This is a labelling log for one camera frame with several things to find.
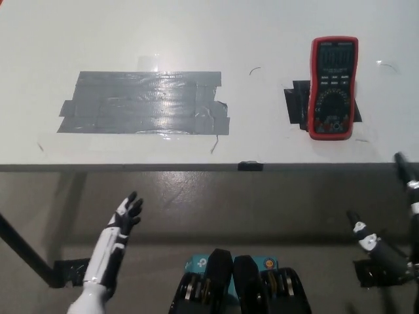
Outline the black right hand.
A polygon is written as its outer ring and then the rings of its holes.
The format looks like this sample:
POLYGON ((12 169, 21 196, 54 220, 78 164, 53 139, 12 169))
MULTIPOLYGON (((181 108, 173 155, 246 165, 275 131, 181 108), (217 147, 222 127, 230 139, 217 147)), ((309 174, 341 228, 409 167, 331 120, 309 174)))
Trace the black right hand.
POLYGON ((382 237, 370 231, 355 211, 348 211, 352 232, 359 246, 367 253, 367 260, 354 262, 355 272, 362 287, 390 287, 418 281, 418 172, 405 156, 394 155, 397 174, 407 193, 410 213, 410 247, 406 255, 382 237))

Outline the white and black left hand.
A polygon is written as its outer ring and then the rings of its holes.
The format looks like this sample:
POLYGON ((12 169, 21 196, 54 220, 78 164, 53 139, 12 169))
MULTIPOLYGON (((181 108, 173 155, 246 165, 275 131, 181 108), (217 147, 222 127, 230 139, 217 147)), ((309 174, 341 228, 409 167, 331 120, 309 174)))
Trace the white and black left hand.
POLYGON ((113 296, 117 276, 132 228, 141 221, 143 199, 132 192, 123 199, 102 230, 89 261, 83 281, 105 287, 106 297, 113 296))

